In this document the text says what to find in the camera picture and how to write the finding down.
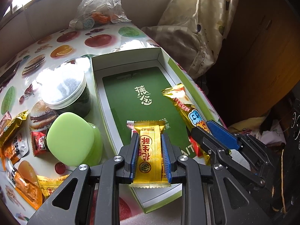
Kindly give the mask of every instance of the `curtain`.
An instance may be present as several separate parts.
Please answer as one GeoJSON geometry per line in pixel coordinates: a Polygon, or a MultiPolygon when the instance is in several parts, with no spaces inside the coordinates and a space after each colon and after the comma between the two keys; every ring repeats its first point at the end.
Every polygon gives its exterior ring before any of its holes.
{"type": "Polygon", "coordinates": [[[170,0],[158,25],[142,31],[196,79],[216,62],[237,4],[238,0],[170,0]]]}

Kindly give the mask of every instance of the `yellow candy wrapper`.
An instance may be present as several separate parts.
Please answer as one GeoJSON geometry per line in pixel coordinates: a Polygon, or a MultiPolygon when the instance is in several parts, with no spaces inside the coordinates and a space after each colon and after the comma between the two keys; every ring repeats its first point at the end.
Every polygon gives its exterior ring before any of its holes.
{"type": "Polygon", "coordinates": [[[135,178],[131,187],[161,188],[170,187],[164,171],[161,152],[161,134],[165,128],[164,121],[127,121],[139,134],[139,157],[135,178]]]}
{"type": "MultiPolygon", "coordinates": [[[[201,117],[199,111],[196,109],[193,102],[190,100],[188,95],[185,92],[185,87],[182,83],[167,88],[162,91],[162,94],[166,97],[168,97],[173,105],[178,110],[179,114],[183,118],[187,128],[191,131],[193,127],[199,126],[200,128],[203,128],[207,133],[210,134],[210,131],[201,117]]],[[[210,156],[203,151],[200,146],[198,146],[200,151],[203,153],[203,157],[205,160],[205,163],[209,165],[210,156]]]]}
{"type": "Polygon", "coordinates": [[[45,198],[48,198],[69,175],[61,176],[57,179],[49,179],[37,175],[37,181],[45,198]]]}
{"type": "Polygon", "coordinates": [[[0,147],[13,136],[16,130],[21,126],[22,122],[27,119],[28,110],[19,113],[15,118],[13,118],[9,124],[4,128],[3,132],[0,134],[0,147]]]}

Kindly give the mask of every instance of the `metal bolt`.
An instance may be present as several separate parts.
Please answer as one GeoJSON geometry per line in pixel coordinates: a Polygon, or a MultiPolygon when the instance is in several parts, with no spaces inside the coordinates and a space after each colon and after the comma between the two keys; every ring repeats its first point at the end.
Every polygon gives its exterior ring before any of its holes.
{"type": "Polygon", "coordinates": [[[217,169],[217,170],[221,170],[223,168],[223,166],[219,163],[215,163],[214,168],[217,169]]]}
{"type": "Polygon", "coordinates": [[[81,165],[79,165],[79,170],[80,171],[84,171],[84,170],[86,170],[87,168],[88,168],[88,165],[86,165],[86,164],[81,164],[81,165]]]}
{"type": "Polygon", "coordinates": [[[119,161],[122,161],[122,157],[121,157],[121,156],[114,156],[114,157],[113,157],[113,160],[114,160],[115,162],[119,162],[119,161]]]}
{"type": "Polygon", "coordinates": [[[186,161],[188,159],[188,157],[186,156],[186,155],[181,155],[180,157],[179,157],[179,160],[181,160],[181,161],[186,161]]]}

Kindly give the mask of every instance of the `plastic bag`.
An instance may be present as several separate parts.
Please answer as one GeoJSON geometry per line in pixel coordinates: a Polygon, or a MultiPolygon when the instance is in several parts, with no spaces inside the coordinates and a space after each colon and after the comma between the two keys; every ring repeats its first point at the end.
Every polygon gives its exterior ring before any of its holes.
{"type": "Polygon", "coordinates": [[[91,29],[95,25],[109,22],[130,22],[121,7],[121,0],[82,0],[77,8],[75,19],[69,27],[73,29],[91,29]]]}

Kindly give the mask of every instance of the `red apple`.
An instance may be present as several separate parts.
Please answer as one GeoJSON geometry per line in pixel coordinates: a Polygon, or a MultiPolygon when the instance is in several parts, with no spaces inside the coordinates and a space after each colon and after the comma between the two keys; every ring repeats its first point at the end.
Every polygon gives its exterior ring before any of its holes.
{"type": "MultiPolygon", "coordinates": [[[[97,195],[98,195],[98,190],[95,190],[93,195],[92,208],[91,208],[90,225],[94,225],[97,195]]],[[[129,206],[122,198],[119,198],[119,213],[120,213],[120,221],[132,217],[132,213],[129,206]]]]}
{"type": "Polygon", "coordinates": [[[77,31],[71,31],[66,34],[62,34],[60,37],[57,38],[57,42],[65,42],[71,40],[77,35],[77,31]]]}
{"type": "Polygon", "coordinates": [[[111,42],[112,37],[110,35],[97,35],[97,36],[90,36],[90,38],[85,40],[85,44],[89,47],[98,47],[104,46],[111,42]]]}

